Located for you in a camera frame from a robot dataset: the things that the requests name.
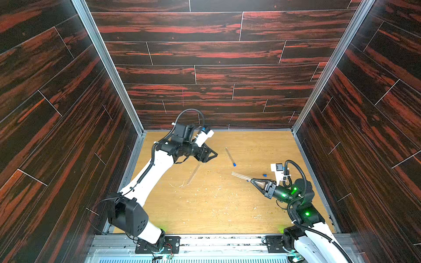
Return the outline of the clear glass test tube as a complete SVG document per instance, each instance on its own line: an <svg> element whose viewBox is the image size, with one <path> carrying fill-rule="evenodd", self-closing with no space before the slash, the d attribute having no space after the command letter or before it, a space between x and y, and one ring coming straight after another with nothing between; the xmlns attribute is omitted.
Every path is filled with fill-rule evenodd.
<svg viewBox="0 0 421 263"><path fill-rule="evenodd" d="M230 159L230 161L232 162L232 165L233 165L233 163L235 163L235 161L234 161L231 153L229 152L229 149L227 147L225 147L224 149L225 149L227 155L229 156L229 159Z"/></svg>

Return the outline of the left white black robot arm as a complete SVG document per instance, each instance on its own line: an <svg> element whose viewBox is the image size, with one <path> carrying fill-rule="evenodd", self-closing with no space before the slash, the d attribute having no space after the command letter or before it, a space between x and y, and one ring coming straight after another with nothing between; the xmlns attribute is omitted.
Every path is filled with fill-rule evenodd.
<svg viewBox="0 0 421 263"><path fill-rule="evenodd" d="M139 174L120 192L106 197L107 221L149 245L152 250L164 247L165 231L156 227L143 206L151 191L164 173L179 158L195 158L201 163L217 157L217 153L206 145L206 140L214 135L209 127L203 127L194 137L195 125L174 124L173 129L151 149L151 159Z"/></svg>

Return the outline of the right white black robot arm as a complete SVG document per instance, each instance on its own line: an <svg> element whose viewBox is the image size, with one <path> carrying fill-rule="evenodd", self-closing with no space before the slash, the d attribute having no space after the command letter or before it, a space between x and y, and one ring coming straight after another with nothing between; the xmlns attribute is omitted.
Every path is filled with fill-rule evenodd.
<svg viewBox="0 0 421 263"><path fill-rule="evenodd" d="M291 187L278 185L269 179L252 179L251 183L266 198L274 198L287 205L286 212L293 226L283 230L281 246L287 253L294 254L292 262L352 262L312 204L315 193L309 181L297 179Z"/></svg>

